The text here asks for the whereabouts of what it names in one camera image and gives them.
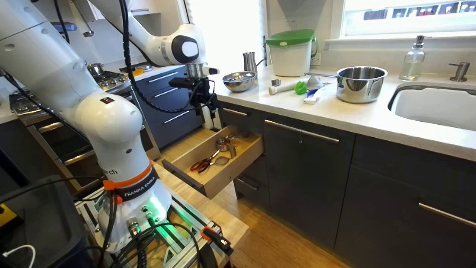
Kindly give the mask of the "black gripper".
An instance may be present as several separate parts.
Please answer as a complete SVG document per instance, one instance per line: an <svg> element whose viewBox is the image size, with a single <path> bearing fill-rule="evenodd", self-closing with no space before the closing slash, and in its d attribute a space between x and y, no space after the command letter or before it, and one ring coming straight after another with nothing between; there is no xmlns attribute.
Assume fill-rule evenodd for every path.
<svg viewBox="0 0 476 268"><path fill-rule="evenodd" d="M209 67L201 63L188 64L185 78L173 78L170 85L175 88L186 88L191 91L189 105L195 108L197 112L201 106L206 106L210 112L218 108L218 97L210 90L210 75L218 75L216 67Z"/></svg>

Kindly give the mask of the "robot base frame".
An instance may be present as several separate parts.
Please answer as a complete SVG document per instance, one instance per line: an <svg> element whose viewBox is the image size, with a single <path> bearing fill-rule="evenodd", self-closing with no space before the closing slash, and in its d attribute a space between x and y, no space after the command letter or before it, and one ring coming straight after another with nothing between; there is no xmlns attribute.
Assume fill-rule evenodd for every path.
<svg viewBox="0 0 476 268"><path fill-rule="evenodd" d="M155 200L127 219L126 239L105 243L108 224L100 222L99 209L109 206L103 189L75 204L103 258L100 268L224 268L234 253L222 227L175 197L161 212Z"/></svg>

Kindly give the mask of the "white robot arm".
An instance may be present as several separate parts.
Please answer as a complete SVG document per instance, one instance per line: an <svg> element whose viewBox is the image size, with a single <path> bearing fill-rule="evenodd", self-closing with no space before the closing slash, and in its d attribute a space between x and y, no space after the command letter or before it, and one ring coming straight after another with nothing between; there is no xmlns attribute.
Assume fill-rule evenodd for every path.
<svg viewBox="0 0 476 268"><path fill-rule="evenodd" d="M172 194L143 148L140 109L102 90L32 0L0 0L0 67L14 87L30 91L93 146L108 194L97 204L106 249L126 249L133 240L128 222L142 222L139 210L145 206L155 204L158 218L167 218Z"/></svg>

